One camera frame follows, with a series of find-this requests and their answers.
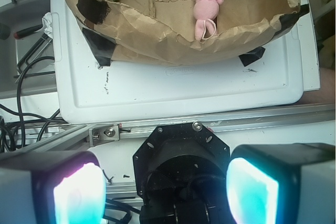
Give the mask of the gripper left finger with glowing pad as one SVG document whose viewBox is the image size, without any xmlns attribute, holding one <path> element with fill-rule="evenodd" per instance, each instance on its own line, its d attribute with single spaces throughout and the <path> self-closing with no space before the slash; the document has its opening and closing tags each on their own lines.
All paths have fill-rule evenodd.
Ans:
<svg viewBox="0 0 336 224">
<path fill-rule="evenodd" d="M 1 154 L 1 223 L 100 223 L 105 201 L 90 151 Z"/>
</svg>

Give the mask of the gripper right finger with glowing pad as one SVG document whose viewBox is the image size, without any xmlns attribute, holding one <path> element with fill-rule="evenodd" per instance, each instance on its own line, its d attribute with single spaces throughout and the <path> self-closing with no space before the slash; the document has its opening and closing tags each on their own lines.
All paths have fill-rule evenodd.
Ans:
<svg viewBox="0 0 336 224">
<path fill-rule="evenodd" d="M 239 145 L 226 194 L 236 223 L 335 223 L 335 146 Z"/>
</svg>

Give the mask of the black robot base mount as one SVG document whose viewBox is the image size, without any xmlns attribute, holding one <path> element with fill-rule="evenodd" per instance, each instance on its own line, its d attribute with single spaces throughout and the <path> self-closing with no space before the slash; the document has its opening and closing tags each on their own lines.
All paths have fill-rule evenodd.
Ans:
<svg viewBox="0 0 336 224">
<path fill-rule="evenodd" d="M 140 223 L 233 223 L 229 146 L 199 122 L 160 125 L 133 155 Z"/>
</svg>

